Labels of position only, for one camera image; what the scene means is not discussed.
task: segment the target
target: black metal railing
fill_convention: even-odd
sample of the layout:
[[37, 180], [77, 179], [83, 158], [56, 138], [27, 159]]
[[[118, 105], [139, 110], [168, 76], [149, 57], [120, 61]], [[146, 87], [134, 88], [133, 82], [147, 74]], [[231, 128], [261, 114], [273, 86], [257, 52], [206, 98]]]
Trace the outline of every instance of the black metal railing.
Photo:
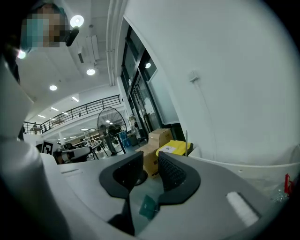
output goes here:
[[33, 122], [24, 122], [23, 134], [41, 134], [41, 125]]
[[113, 106], [116, 106], [119, 104], [121, 104], [120, 96], [115, 95], [115, 96], [106, 97], [106, 98], [103, 98], [103, 99], [100, 99], [100, 100], [97, 100], [94, 102], [90, 102], [90, 103], [81, 105], [81, 106], [73, 108], [73, 109], [70, 109], [64, 113], [61, 113], [61, 114], [49, 119], [46, 122], [43, 122], [41, 124], [41, 133], [49, 131], [50, 129], [53, 129], [65, 122], [71, 121], [76, 118], [80, 118], [86, 114], [100, 112], [101, 110], [103, 110], [106, 107], [113, 107]]

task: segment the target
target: round ceiling light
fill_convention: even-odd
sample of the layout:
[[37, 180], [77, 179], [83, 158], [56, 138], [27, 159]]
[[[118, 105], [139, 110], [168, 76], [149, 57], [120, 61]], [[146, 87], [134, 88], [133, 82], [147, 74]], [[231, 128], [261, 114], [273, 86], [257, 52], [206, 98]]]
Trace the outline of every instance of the round ceiling light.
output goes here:
[[86, 71], [86, 74], [87, 74], [87, 75], [94, 75], [95, 72], [96, 72], [96, 71], [95, 71], [94, 69], [91, 68], [91, 69], [89, 69], [89, 70]]
[[22, 50], [20, 50], [20, 51], [19, 51], [19, 54], [18, 54], [18, 58], [19, 58], [19, 59], [23, 59], [23, 58], [25, 58], [25, 57], [26, 57], [26, 53], [23, 52]]
[[72, 27], [80, 27], [81, 25], [83, 25], [83, 22], [84, 22], [84, 18], [80, 15], [75, 15], [70, 20], [70, 24]]
[[49, 88], [50, 88], [50, 90], [52, 90], [52, 91], [57, 90], [57, 87], [56, 87], [55, 85], [51, 85]]

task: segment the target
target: brown box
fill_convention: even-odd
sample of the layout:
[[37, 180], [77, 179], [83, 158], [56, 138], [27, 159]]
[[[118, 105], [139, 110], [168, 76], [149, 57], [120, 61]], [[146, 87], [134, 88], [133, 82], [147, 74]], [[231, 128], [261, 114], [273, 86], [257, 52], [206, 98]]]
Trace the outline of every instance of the brown box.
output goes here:
[[158, 176], [158, 157], [156, 151], [168, 142], [173, 140], [171, 130], [168, 128], [159, 128], [149, 133], [148, 144], [135, 150], [144, 152], [144, 170], [147, 174], [155, 178]]

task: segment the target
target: industrial fan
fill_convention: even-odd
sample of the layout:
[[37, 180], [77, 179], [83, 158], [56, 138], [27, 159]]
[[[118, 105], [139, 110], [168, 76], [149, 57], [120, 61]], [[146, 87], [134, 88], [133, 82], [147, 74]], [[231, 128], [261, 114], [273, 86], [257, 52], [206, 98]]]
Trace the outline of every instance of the industrial fan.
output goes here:
[[104, 146], [112, 152], [112, 156], [118, 152], [125, 152], [128, 146], [127, 126], [118, 110], [107, 107], [98, 116], [97, 128]]

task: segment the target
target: yellow package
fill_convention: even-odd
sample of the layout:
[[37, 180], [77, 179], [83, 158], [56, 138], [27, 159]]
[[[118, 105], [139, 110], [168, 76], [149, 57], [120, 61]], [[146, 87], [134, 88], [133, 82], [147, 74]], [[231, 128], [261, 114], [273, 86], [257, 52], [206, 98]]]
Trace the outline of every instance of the yellow package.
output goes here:
[[[191, 147], [193, 148], [193, 144], [188, 142], [187, 143], [188, 153]], [[168, 142], [167, 144], [165, 144], [164, 146], [162, 146], [156, 151], [156, 156], [158, 156], [158, 153], [160, 151], [170, 152], [177, 155], [184, 155], [186, 152], [186, 142], [171, 140], [170, 142]]]

